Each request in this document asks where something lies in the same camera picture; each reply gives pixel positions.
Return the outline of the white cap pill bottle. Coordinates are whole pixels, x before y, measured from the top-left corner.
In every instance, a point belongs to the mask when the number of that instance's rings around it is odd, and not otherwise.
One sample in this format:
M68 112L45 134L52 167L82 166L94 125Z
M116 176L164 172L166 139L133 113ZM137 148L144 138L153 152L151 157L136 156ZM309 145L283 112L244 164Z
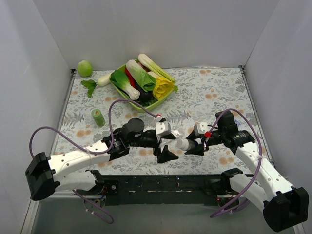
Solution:
M197 141L190 140L190 139L179 139L176 142L176 147L183 151L189 151L195 148L197 145L198 145Z

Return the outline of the clear pill organizer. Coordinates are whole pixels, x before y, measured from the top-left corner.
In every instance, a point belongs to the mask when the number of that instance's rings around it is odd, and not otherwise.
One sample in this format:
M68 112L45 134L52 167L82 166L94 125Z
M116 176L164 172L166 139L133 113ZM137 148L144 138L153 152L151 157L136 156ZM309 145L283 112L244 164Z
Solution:
M172 134L176 137L184 137L185 136L185 129L183 127L172 130Z

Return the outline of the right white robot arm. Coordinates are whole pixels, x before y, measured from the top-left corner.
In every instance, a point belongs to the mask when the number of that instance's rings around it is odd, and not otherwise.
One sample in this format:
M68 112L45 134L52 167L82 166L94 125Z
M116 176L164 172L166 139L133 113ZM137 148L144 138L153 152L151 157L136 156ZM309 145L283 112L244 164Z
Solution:
M308 219L309 194L294 187L262 155L257 134L239 130L233 116L234 109L216 113L216 122L208 126L196 124L193 131L180 139L177 147L186 154L202 156L210 146L223 144L253 173L249 179L240 169L233 168L221 174L223 192L237 192L263 214L268 226L280 232Z

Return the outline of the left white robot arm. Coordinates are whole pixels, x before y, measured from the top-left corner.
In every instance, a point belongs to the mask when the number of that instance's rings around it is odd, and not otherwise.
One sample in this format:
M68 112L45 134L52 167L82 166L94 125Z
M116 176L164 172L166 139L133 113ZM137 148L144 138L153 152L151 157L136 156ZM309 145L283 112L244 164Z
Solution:
M81 150L50 156L44 152L39 153L32 157L25 171L31 199L40 201L55 191L75 189L98 195L106 189L100 180L101 174L87 171L76 175L76 171L121 158L129 153L130 147L153 149L158 163L177 160L178 156L170 152L167 145L161 146L163 139L175 138L170 124L164 119L156 122L154 129L145 130L141 119L132 118L121 128L113 130L112 136L107 136Z

